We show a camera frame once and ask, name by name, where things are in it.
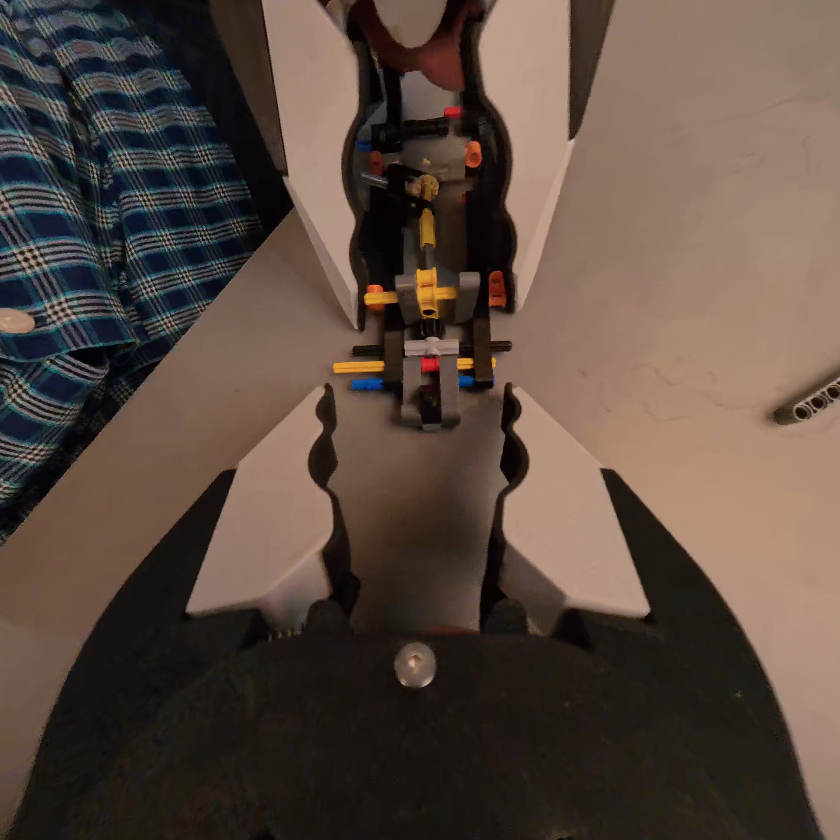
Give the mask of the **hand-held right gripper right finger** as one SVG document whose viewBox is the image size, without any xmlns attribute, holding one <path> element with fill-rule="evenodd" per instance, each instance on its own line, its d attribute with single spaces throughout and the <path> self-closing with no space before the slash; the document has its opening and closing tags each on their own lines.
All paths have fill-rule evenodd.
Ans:
<svg viewBox="0 0 840 840">
<path fill-rule="evenodd" d="M 569 610 L 643 619 L 650 605 L 599 461 L 519 386 L 506 384 L 500 470 L 479 625 L 521 604 L 531 630 Z"/>
</svg>

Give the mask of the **blue plaid shirt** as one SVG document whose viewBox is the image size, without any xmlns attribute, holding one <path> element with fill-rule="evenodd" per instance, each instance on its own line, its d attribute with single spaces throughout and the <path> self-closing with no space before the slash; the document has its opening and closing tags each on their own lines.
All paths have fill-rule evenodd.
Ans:
<svg viewBox="0 0 840 840">
<path fill-rule="evenodd" d="M 2 2 L 2 543 L 264 230 L 210 111 L 109 2 Z"/>
</svg>

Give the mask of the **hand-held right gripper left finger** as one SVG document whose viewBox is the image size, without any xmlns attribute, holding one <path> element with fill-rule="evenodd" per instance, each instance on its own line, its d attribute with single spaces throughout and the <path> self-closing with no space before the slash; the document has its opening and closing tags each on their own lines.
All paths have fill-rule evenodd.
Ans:
<svg viewBox="0 0 840 840">
<path fill-rule="evenodd" d="M 331 385 L 316 387 L 243 457 L 216 520 L 189 616 L 257 610 L 277 631 L 298 630 L 311 604 L 350 616 L 360 582 L 329 481 L 338 465 Z"/>
</svg>

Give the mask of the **person's left hand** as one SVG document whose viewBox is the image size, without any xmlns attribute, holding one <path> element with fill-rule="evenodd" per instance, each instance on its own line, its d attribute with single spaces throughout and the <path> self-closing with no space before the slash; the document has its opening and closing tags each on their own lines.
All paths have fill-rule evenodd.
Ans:
<svg viewBox="0 0 840 840">
<path fill-rule="evenodd" d="M 464 26 L 483 14 L 481 1 L 449 1 L 430 39 L 413 48 L 401 45 L 386 29 L 372 1 L 356 2 L 349 21 L 357 25 L 381 65 L 404 74 L 418 71 L 435 86 L 462 91 L 465 86 L 460 42 Z"/>
</svg>

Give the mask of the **grey lego beam with holes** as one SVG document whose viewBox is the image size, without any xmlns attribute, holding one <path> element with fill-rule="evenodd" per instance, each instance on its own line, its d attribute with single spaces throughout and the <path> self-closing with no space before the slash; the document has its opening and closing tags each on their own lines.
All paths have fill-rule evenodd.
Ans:
<svg viewBox="0 0 840 840">
<path fill-rule="evenodd" d="M 775 409 L 771 419 L 781 426 L 803 424 L 838 403 L 839 375 L 835 374 Z"/>
</svg>

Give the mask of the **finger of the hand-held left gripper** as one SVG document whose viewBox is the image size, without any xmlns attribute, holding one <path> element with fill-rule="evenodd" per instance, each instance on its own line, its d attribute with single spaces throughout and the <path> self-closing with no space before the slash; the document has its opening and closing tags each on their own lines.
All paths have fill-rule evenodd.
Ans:
<svg viewBox="0 0 840 840">
<path fill-rule="evenodd" d="M 484 92 L 510 149 L 505 209 L 516 239 L 512 306 L 520 310 L 538 271 L 574 146 L 571 3 L 491 3 L 478 58 Z"/>
<path fill-rule="evenodd" d="M 285 184 L 341 309 L 360 330 L 363 210 L 350 173 L 362 104 L 358 53 L 320 2 L 265 1 L 262 13 Z"/>
</svg>

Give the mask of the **multicoloured lego chassis assembly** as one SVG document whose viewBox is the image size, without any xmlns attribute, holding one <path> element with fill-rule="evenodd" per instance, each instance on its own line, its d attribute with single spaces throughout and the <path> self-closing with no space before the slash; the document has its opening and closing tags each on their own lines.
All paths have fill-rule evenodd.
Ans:
<svg viewBox="0 0 840 840">
<path fill-rule="evenodd" d="M 353 351 L 333 370 L 353 391 L 397 396 L 403 426 L 439 432 L 460 424 L 459 392 L 476 387 L 476 362 L 449 327 L 468 327 L 479 305 L 480 273 L 446 264 L 441 249 L 445 185 L 466 193 L 481 174 L 481 120 L 449 104 L 437 116 L 403 117 L 402 77 L 368 58 L 364 116 L 345 151 L 345 192 L 357 218 L 351 266 L 361 326 L 381 319 L 381 343 Z"/>
</svg>

